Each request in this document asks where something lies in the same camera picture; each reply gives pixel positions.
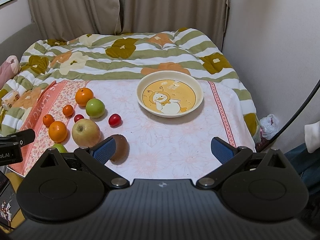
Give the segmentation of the large yellow apple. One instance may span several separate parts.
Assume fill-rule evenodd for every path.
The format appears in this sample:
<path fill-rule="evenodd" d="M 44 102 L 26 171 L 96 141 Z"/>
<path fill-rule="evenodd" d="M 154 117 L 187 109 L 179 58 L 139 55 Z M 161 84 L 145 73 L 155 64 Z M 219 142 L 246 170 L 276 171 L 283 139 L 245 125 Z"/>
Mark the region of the large yellow apple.
<path fill-rule="evenodd" d="M 79 147 L 93 147 L 100 142 L 101 131 L 92 120 L 80 119 L 73 125 L 72 138 Z"/>

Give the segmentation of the brown kiwi fruit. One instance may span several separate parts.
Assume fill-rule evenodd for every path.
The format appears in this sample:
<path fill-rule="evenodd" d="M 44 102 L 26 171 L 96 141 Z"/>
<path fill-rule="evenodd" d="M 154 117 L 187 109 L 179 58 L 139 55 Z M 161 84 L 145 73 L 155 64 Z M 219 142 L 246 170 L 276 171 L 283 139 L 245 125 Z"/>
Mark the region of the brown kiwi fruit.
<path fill-rule="evenodd" d="M 129 156 L 129 143 L 127 139 L 121 134 L 114 134 L 111 136 L 116 143 L 116 150 L 114 155 L 110 158 L 113 164 L 119 165 L 123 163 Z"/>

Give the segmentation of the small green apple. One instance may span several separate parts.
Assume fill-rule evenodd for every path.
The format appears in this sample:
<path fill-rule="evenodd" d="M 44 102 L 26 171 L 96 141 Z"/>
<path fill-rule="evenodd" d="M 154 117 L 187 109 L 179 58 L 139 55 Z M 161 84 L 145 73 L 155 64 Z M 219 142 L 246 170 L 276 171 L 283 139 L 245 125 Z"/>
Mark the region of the small green apple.
<path fill-rule="evenodd" d="M 68 151 L 63 144 L 54 144 L 52 148 L 56 148 L 60 153 L 67 153 Z"/>

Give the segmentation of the red cherry tomato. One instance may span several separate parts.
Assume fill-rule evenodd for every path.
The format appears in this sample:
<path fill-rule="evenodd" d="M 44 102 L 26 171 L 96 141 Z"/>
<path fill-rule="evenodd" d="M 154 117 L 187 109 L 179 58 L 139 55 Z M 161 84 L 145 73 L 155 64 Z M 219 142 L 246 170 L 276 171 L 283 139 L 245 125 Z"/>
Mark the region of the red cherry tomato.
<path fill-rule="evenodd" d="M 122 119 L 121 119 L 121 116 L 119 114 L 112 114 L 109 119 L 108 119 L 108 124 L 111 126 L 111 127 L 117 127 L 121 124 L 122 122 Z"/>
<path fill-rule="evenodd" d="M 77 115 L 74 117 L 74 122 L 77 122 L 77 121 L 79 121 L 79 120 L 81 120 L 81 119 L 83 119 L 83 118 L 84 118 L 83 115 L 77 114 Z"/>

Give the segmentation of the large orange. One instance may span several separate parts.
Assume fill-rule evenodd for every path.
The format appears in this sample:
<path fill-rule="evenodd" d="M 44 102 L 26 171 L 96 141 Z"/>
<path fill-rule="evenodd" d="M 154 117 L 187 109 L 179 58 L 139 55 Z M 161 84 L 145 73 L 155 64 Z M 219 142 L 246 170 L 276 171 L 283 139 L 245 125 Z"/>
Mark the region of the large orange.
<path fill-rule="evenodd" d="M 48 134 L 53 142 L 61 143 L 67 138 L 68 130 L 63 122 L 54 121 L 49 126 Z"/>
<path fill-rule="evenodd" d="M 87 102 L 93 98 L 93 92 L 86 87 L 80 88 L 75 94 L 75 101 L 81 107 L 85 107 Z"/>

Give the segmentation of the small tangerine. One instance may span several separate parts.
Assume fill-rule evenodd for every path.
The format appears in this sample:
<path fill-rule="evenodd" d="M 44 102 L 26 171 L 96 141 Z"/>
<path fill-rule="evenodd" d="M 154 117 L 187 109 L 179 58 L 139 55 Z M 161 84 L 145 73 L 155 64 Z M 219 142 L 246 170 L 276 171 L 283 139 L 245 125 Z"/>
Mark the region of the small tangerine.
<path fill-rule="evenodd" d="M 55 121 L 55 119 L 50 114 L 44 115 L 43 119 L 42 119 L 42 122 L 43 122 L 44 126 L 46 126 L 46 127 L 49 127 L 54 121 Z"/>
<path fill-rule="evenodd" d="M 74 108 L 72 105 L 66 105 L 62 109 L 62 113 L 65 117 L 70 118 L 74 113 Z"/>

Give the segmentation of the round green apple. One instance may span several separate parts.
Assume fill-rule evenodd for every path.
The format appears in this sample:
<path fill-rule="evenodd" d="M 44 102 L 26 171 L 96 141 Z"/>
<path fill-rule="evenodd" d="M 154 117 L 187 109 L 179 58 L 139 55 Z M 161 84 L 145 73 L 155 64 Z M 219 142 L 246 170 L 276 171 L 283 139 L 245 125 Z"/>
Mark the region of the round green apple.
<path fill-rule="evenodd" d="M 90 118 L 99 118 L 105 113 L 104 103 L 96 98 L 90 99 L 86 104 L 86 114 Z"/>

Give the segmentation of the small patterned box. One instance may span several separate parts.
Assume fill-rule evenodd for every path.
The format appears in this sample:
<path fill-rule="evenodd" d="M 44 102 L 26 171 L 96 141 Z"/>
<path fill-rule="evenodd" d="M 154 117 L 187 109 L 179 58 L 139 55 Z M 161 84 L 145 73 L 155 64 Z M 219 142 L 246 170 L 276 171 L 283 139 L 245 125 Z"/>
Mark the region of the small patterned box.
<path fill-rule="evenodd" d="M 8 92 L 5 96 L 2 97 L 2 107 L 8 111 L 11 109 L 13 104 L 20 98 L 20 94 L 16 90 Z"/>

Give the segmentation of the white plastic bag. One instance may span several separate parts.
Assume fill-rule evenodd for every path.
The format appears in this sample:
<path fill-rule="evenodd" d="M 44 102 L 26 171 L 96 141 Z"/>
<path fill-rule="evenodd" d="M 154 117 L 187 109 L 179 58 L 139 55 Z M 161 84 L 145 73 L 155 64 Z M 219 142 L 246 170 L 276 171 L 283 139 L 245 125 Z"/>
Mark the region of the white plastic bag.
<path fill-rule="evenodd" d="M 265 146 L 276 133 L 280 130 L 279 120 L 274 114 L 269 114 L 259 120 L 260 122 L 260 142 L 256 143 L 256 151 L 260 151 L 263 146 Z"/>

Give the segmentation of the cream duck print plate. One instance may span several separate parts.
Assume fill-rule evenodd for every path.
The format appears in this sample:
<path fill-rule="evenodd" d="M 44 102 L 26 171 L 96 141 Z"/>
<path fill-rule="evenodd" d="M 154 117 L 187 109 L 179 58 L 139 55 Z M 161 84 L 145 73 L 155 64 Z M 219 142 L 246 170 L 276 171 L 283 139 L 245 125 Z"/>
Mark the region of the cream duck print plate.
<path fill-rule="evenodd" d="M 203 102 L 203 89 L 192 76 L 173 70 L 143 77 L 136 88 L 137 101 L 146 111 L 164 118 L 178 118 Z"/>

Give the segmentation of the green striped floral duvet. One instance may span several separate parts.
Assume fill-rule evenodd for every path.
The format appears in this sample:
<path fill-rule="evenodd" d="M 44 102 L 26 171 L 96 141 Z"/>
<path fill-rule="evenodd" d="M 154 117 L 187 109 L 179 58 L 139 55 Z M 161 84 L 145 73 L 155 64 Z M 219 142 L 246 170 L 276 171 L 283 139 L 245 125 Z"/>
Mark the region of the green striped floral duvet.
<path fill-rule="evenodd" d="M 160 70 L 184 72 L 232 89 L 253 140 L 260 141 L 260 124 L 250 92 L 210 38 L 193 28 L 35 41 L 18 62 L 18 72 L 1 85 L 1 94 L 12 90 L 24 94 L 60 80 L 139 80 Z"/>

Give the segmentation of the grey bed headboard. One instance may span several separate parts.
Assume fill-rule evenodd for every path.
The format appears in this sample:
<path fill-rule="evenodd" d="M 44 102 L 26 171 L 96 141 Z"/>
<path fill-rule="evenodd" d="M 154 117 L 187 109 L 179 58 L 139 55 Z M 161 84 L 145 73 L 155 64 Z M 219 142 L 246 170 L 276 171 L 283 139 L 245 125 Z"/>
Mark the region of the grey bed headboard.
<path fill-rule="evenodd" d="M 42 36 L 36 25 L 31 23 L 4 40 L 0 45 L 0 61 L 3 63 L 9 56 L 14 55 L 21 60 L 23 53 Z"/>

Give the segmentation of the beige curtain left panel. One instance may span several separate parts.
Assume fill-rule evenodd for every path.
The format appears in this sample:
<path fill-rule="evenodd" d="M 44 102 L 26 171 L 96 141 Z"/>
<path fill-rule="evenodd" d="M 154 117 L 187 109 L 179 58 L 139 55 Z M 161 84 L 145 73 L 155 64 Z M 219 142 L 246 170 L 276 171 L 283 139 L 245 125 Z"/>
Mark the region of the beige curtain left panel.
<path fill-rule="evenodd" d="M 44 38 L 70 41 L 84 34 L 121 33 L 120 0 L 28 0 Z"/>

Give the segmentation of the beige curtain panel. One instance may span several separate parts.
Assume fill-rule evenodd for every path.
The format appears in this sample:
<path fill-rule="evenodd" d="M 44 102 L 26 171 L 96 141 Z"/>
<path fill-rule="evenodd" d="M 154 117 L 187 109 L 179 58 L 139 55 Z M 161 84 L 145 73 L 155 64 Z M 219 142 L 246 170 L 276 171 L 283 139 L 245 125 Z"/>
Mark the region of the beige curtain panel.
<path fill-rule="evenodd" d="M 119 0 L 123 33 L 194 28 L 222 48 L 229 0 Z"/>
<path fill-rule="evenodd" d="M 120 0 L 28 0 L 44 38 L 70 41 L 84 34 L 121 33 Z"/>

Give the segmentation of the beige curtain right panel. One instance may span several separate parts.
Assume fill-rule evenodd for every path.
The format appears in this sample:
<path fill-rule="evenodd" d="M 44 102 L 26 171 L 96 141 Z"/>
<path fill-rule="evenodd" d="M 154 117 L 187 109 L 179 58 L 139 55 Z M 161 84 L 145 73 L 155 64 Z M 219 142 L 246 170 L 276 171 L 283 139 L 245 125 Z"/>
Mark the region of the beige curtain right panel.
<path fill-rule="evenodd" d="M 123 33 L 194 28 L 222 48 L 229 0 L 119 0 Z"/>

